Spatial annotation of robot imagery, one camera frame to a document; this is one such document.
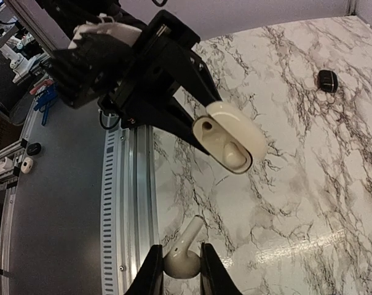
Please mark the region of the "white wireless earbud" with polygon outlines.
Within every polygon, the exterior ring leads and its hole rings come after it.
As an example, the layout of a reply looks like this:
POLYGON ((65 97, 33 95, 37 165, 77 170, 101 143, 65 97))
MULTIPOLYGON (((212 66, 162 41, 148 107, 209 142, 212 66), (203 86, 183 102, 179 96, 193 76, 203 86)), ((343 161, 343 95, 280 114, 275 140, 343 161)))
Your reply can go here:
POLYGON ((174 279, 188 280, 196 277, 200 272, 200 257, 189 248, 196 239, 204 219, 195 215, 180 238, 164 257, 164 272, 174 279))

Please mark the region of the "beige earbud charging case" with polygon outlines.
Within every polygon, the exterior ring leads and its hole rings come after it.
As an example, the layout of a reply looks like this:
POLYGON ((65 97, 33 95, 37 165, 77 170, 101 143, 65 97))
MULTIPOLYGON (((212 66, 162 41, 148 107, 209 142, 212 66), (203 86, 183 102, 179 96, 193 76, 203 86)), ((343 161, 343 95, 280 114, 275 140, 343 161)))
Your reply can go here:
POLYGON ((247 172, 267 154, 267 141, 261 129, 241 110, 223 101, 206 108, 196 119, 192 132, 203 148, 225 169, 234 174, 247 172))

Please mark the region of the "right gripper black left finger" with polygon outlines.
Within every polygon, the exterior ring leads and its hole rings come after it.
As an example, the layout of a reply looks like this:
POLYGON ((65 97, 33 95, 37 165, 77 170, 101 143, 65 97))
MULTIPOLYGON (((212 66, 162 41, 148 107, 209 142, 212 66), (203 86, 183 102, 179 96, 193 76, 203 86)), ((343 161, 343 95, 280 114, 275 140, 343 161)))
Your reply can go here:
POLYGON ((153 245, 125 295, 159 295, 164 287, 162 245, 153 245))

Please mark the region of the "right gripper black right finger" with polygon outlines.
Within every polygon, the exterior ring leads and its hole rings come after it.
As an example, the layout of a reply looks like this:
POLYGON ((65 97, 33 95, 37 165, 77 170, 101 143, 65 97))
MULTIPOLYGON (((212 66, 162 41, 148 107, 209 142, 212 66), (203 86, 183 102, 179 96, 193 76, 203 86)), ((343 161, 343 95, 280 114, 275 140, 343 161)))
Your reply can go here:
POLYGON ((226 271, 212 244, 201 244, 200 260, 201 294, 242 295, 226 271))

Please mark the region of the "black earbud charging case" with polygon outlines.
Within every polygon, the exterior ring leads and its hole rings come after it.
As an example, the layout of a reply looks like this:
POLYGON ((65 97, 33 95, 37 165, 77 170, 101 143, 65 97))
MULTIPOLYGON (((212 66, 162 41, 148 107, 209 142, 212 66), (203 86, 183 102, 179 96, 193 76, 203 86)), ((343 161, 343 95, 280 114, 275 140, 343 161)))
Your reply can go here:
POLYGON ((338 76, 333 71, 322 69, 317 75, 317 83, 320 90, 335 93, 339 85, 338 76))

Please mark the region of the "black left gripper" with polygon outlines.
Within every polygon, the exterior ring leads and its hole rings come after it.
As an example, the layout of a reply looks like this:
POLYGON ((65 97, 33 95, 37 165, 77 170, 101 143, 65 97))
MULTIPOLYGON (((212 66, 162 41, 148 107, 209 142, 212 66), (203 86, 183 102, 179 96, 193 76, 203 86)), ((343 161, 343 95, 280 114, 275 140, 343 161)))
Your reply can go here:
POLYGON ((174 97, 182 87, 203 106, 222 100, 207 65, 192 50, 199 42, 181 20, 159 11, 133 45, 119 85, 98 100, 99 106, 105 114, 117 114, 123 128, 150 125, 208 155, 192 132, 194 119, 174 97))

